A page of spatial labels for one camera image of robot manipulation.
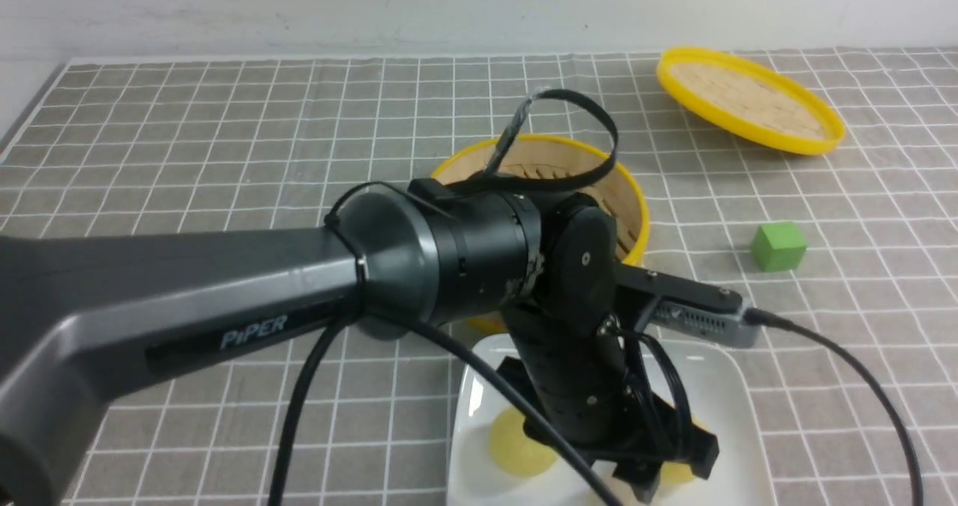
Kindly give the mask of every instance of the white plate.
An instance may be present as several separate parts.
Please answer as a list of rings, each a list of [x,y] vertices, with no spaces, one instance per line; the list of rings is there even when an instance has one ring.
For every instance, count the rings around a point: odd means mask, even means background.
[[[655,506],[770,506],[775,504],[769,462],[762,449],[755,409],[745,389],[742,370],[724,350],[690,341],[663,340],[662,345],[682,377],[692,414],[718,436],[721,453],[708,480],[660,488]],[[507,335],[485,338],[473,348],[493,367],[517,356]],[[659,396],[671,400],[658,366],[646,357],[649,380]],[[508,405],[505,397],[466,368],[452,432],[446,504],[466,506],[585,506],[599,504],[582,479],[561,459],[535,478],[514,478],[489,458],[489,426]],[[612,464],[594,467],[623,502],[638,504],[626,486],[611,478]]]

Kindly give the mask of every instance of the green block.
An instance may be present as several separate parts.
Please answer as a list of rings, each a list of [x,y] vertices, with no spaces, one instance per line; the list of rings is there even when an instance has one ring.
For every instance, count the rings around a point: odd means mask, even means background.
[[[766,223],[752,240],[752,254],[766,272],[780,272],[798,267],[808,244],[795,222]]]

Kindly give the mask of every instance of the bamboo steamer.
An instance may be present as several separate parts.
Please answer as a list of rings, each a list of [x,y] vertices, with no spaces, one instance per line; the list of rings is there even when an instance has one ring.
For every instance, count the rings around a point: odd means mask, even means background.
[[[432,178],[442,184],[451,184],[469,178],[485,168],[492,156],[497,138],[473,144],[442,162]],[[608,155],[588,144],[556,135],[520,135],[500,165],[500,171],[527,178],[561,178],[595,168]],[[641,263],[649,243],[649,207],[642,189],[629,171],[616,164],[612,173],[597,185],[582,192],[588,193],[616,222],[616,256],[625,264]],[[483,333],[505,332],[498,313],[483,315],[468,321]]]

